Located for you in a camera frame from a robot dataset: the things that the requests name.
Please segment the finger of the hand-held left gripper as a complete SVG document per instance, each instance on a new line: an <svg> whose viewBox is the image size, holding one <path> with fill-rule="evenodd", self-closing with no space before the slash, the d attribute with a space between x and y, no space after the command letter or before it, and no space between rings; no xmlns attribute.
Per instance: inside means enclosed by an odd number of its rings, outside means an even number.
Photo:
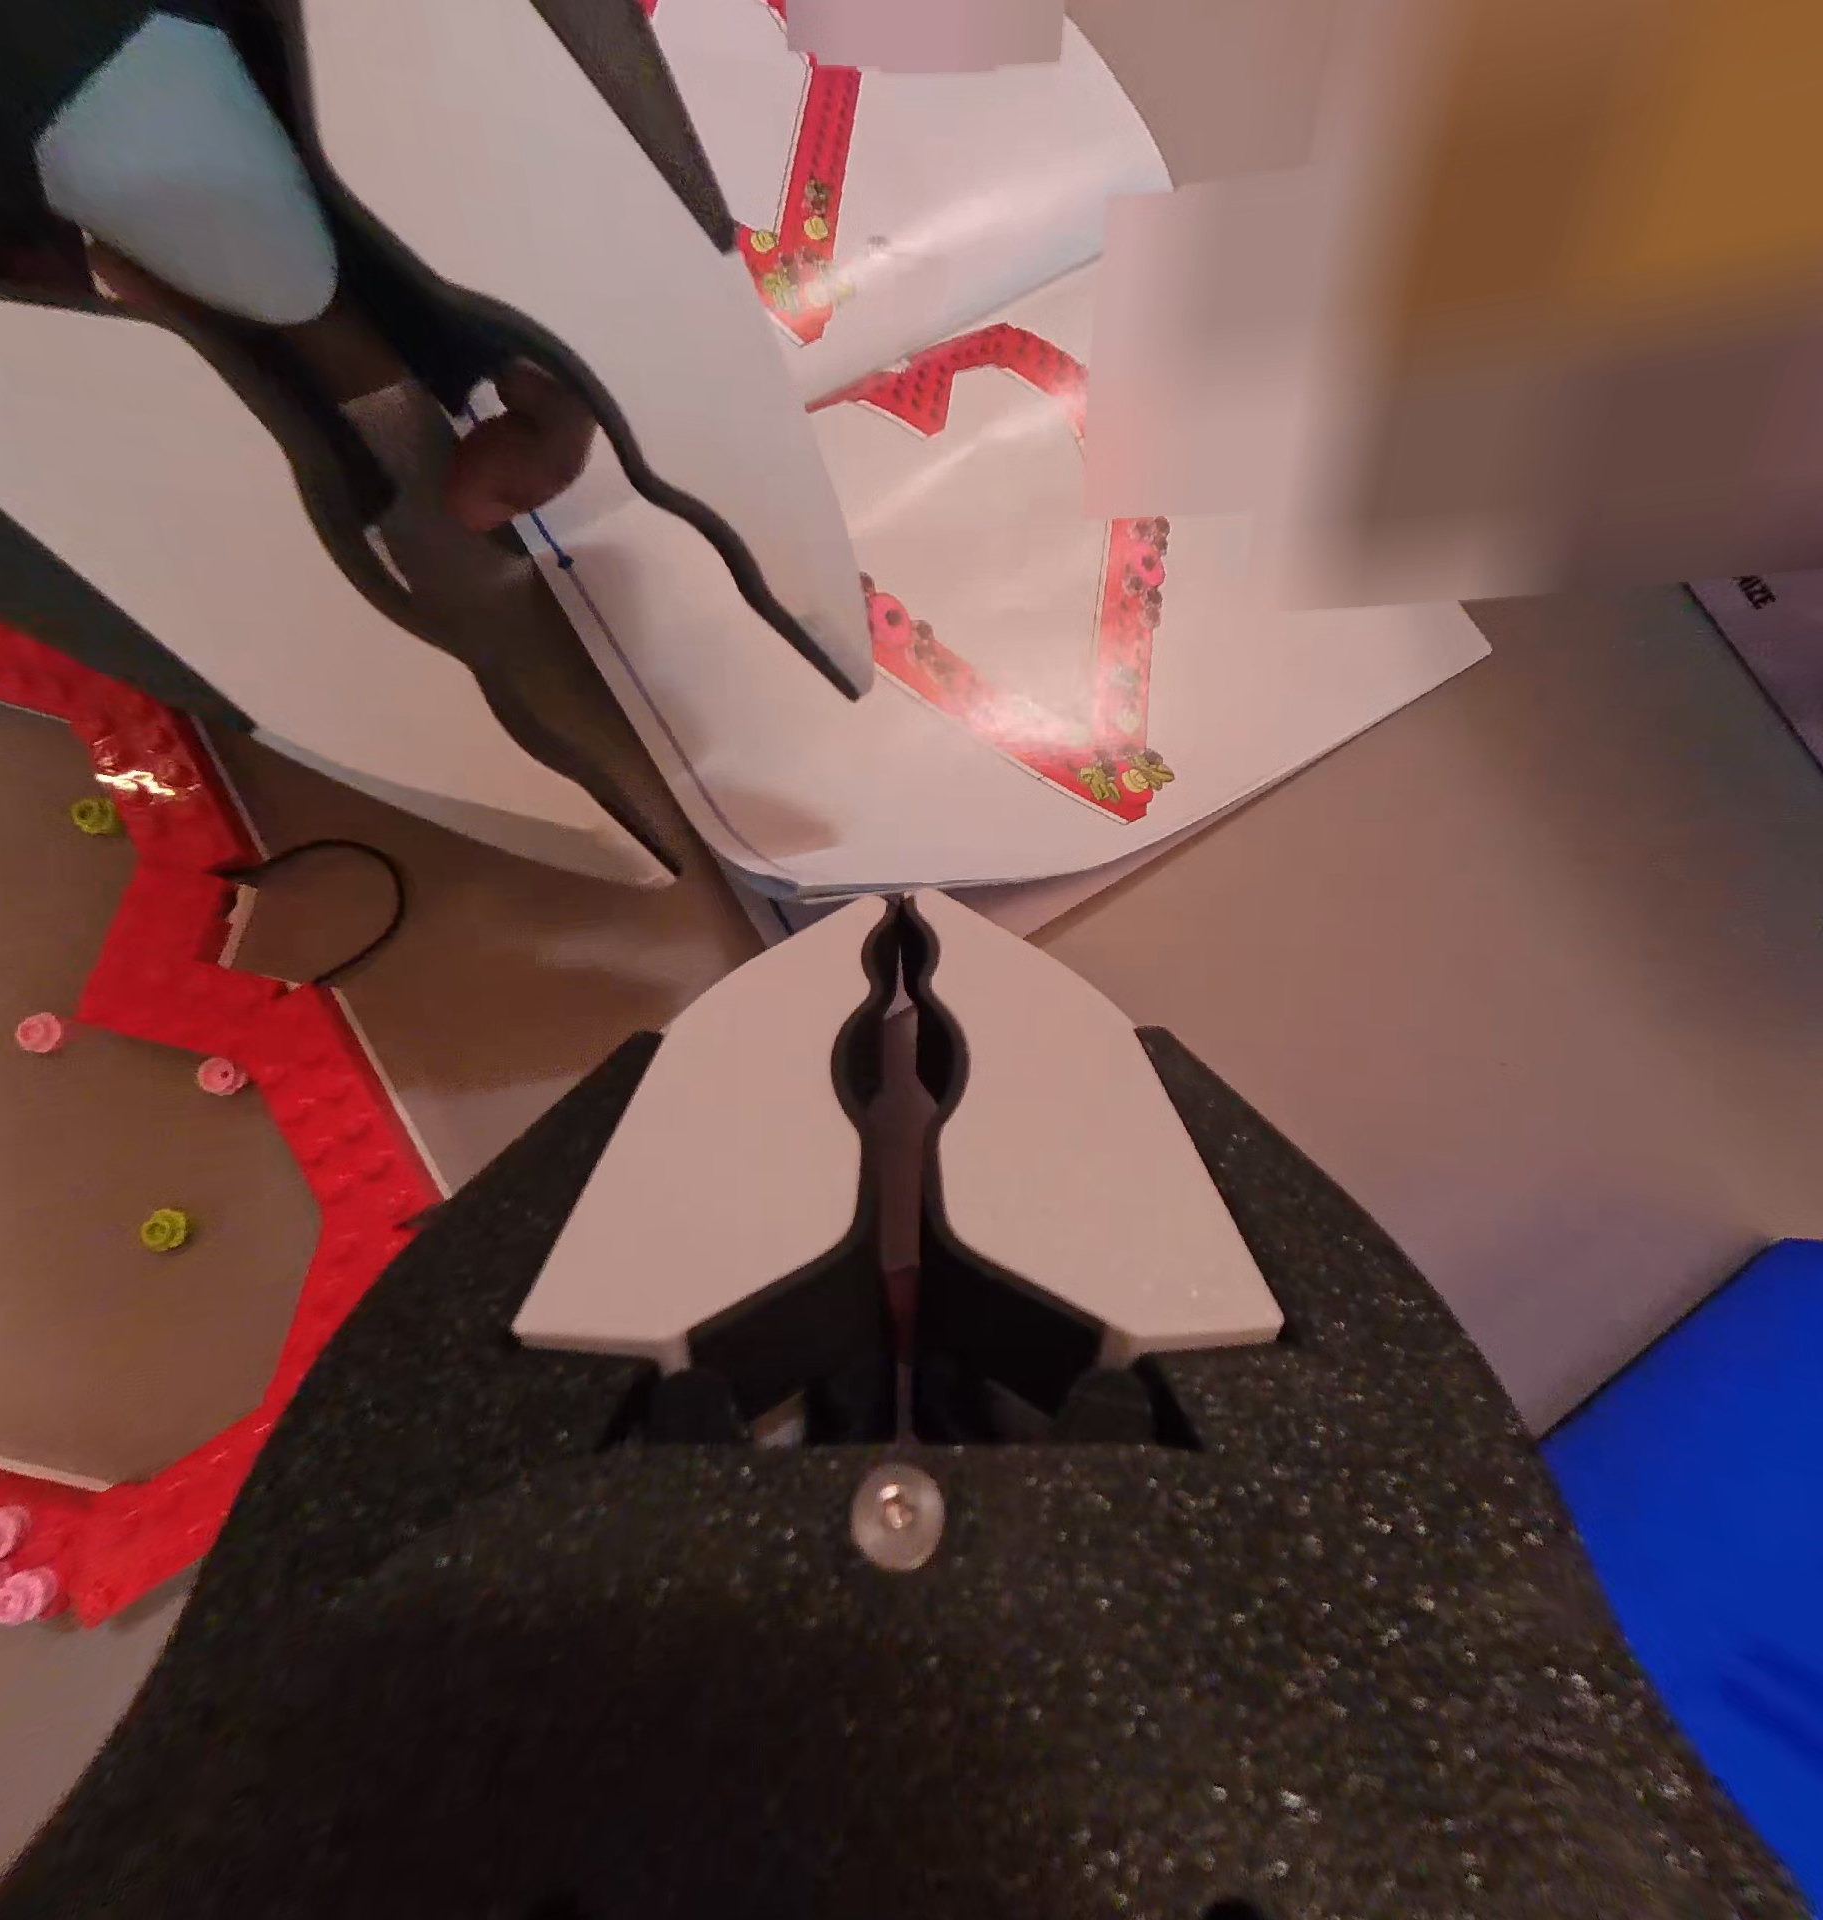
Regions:
<svg viewBox="0 0 1823 1920"><path fill-rule="evenodd" d="M636 889L690 830L510 535L438 500L456 433L396 388L344 416L234 322L0 299L0 521L44 568L0 618L190 691L278 755L470 839Z"/></svg>
<svg viewBox="0 0 1823 1920"><path fill-rule="evenodd" d="M322 195L452 323L592 412L584 476L518 518L554 578L686 587L846 700L874 683L860 563L806 401L732 244L540 4L230 4Z"/></svg>

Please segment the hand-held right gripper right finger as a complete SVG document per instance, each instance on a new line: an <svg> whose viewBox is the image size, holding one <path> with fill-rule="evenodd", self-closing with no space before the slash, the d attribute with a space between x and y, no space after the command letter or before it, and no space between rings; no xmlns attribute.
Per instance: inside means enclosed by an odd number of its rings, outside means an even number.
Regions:
<svg viewBox="0 0 1823 1920"><path fill-rule="evenodd" d="M922 1331L982 1373L1265 1345L1283 1310L1133 1022L936 889L902 910L934 1102Z"/></svg>

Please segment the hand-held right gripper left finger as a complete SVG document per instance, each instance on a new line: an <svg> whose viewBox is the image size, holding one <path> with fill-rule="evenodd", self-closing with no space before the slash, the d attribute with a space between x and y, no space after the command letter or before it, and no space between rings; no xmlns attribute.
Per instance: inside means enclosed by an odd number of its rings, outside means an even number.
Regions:
<svg viewBox="0 0 1823 1920"><path fill-rule="evenodd" d="M890 914L838 907L670 1022L514 1316L524 1345L686 1370L850 1233L862 1138L834 1054L876 999Z"/></svg>

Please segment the red brick heart frame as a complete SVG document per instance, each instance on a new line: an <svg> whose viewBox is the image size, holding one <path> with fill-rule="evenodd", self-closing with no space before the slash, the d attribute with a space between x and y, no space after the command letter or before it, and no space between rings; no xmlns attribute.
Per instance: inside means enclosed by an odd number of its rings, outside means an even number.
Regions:
<svg viewBox="0 0 1823 1920"><path fill-rule="evenodd" d="M106 1491L0 1466L0 1507L30 1515L12 1564L50 1574L42 1616L96 1628L214 1546L302 1380L444 1187L336 989L222 963L262 845L202 724L4 622L0 703L74 732L136 852L78 1019L240 1067L322 1219L258 1406L156 1476Z"/></svg>

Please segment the white instruction booklet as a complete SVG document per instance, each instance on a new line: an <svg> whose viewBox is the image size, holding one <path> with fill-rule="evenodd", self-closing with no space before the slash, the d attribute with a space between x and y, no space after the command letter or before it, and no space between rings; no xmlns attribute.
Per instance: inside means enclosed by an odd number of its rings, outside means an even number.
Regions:
<svg viewBox="0 0 1823 1920"><path fill-rule="evenodd" d="M912 76L786 5L642 4L848 521L848 702L602 447L526 541L722 864L778 900L1051 882L1185 836L1489 652L1453 605L1281 610L1225 518L1083 514L1097 257L1171 189L1075 21Z"/></svg>

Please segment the grey desk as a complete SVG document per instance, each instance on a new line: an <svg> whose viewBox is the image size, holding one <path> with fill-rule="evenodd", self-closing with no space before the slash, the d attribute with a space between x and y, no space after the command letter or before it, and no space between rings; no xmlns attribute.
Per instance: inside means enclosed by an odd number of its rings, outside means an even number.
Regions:
<svg viewBox="0 0 1823 1920"><path fill-rule="evenodd" d="M1051 924L1279 1283L1183 1446L648 1443L508 1334L640 1091L426 1215L0 1915L1819 1915L1525 1427L1823 1238L1823 784L1689 603L1485 665Z"/></svg>

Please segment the person's left hand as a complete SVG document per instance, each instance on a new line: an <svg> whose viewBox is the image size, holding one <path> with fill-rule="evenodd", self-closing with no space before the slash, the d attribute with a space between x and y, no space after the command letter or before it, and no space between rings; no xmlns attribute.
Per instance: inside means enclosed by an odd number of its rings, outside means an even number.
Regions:
<svg viewBox="0 0 1823 1920"><path fill-rule="evenodd" d="M478 533L566 492L584 472L596 431L574 395L542 382L532 388L504 376L496 395L498 412L456 440L444 477L444 511Z"/></svg>

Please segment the blue compartment bin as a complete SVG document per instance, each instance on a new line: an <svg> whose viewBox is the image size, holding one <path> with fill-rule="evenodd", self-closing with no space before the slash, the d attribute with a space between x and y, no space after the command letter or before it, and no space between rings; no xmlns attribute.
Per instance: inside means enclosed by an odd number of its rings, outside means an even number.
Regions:
<svg viewBox="0 0 1823 1920"><path fill-rule="evenodd" d="M1751 1258L1543 1454L1643 1672L1823 1915L1823 1242Z"/></svg>

